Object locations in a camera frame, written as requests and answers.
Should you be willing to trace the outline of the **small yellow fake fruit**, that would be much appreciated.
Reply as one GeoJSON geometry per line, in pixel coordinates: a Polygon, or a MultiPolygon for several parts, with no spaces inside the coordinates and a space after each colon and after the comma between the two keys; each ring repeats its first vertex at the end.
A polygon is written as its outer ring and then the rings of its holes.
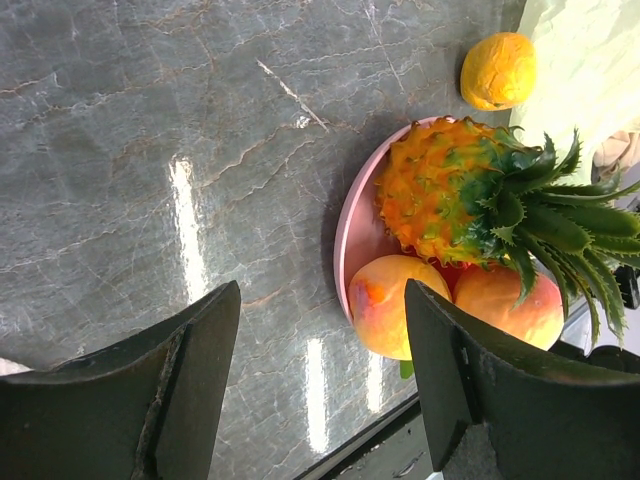
{"type": "Polygon", "coordinates": [[[520,33],[499,32],[468,51],[460,73],[461,95],[478,110],[511,109],[530,97],[536,77],[532,41],[520,33]]]}

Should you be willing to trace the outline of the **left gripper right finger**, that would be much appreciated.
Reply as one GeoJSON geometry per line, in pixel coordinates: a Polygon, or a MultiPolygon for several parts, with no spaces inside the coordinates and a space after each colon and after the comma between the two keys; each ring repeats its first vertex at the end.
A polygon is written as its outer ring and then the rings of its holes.
{"type": "Polygon", "coordinates": [[[407,328],[433,467],[466,477],[635,479],[639,359],[601,346],[545,351],[405,287],[407,328]]]}

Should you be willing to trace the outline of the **green avocado print plastic bag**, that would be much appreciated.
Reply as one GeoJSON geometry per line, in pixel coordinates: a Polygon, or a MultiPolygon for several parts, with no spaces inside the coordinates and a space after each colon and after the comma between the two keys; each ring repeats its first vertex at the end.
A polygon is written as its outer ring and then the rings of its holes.
{"type": "Polygon", "coordinates": [[[559,153],[580,137],[580,172],[596,147],[639,117],[639,3],[529,1],[519,33],[536,50],[533,93],[512,109],[527,145],[549,135],[559,153]]]}

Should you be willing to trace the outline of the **fake yellow pear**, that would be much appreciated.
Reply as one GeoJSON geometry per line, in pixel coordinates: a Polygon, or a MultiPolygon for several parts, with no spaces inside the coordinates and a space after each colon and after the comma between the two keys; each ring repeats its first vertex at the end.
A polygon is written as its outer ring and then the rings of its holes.
{"type": "Polygon", "coordinates": [[[400,362],[412,360],[405,307],[405,287],[411,279],[446,300],[452,299],[444,277],[435,267],[419,258],[398,254],[367,263],[347,288],[352,324],[361,343],[373,353],[400,362]]]}

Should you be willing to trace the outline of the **fake pineapple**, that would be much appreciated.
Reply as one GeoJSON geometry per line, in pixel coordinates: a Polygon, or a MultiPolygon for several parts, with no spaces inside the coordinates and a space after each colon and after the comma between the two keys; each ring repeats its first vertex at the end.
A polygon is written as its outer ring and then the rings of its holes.
{"type": "Polygon", "coordinates": [[[527,146],[513,128],[469,117],[413,123],[388,149],[375,205],[403,249],[444,265],[510,267],[520,300],[544,267],[563,299],[584,297],[593,324],[622,337],[614,271],[639,264],[639,216],[615,206],[627,194],[618,177],[569,183],[580,156],[579,139],[559,156],[552,141],[527,146]]]}

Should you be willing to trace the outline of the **fake peach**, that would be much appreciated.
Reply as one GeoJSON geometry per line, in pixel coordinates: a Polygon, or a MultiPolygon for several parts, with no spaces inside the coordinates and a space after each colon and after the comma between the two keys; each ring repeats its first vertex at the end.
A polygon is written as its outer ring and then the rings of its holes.
{"type": "Polygon", "coordinates": [[[454,287],[455,305],[468,314],[542,350],[559,339],[564,314],[556,284],[538,274],[533,291],[518,305],[520,277],[512,269],[470,267],[454,287]]]}

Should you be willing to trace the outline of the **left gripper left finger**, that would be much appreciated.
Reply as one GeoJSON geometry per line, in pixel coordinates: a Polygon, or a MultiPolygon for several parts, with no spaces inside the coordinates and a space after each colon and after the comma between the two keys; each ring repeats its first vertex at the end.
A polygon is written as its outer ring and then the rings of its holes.
{"type": "Polygon", "coordinates": [[[48,371],[1,380],[5,479],[204,479],[238,331],[229,282],[48,371]]]}

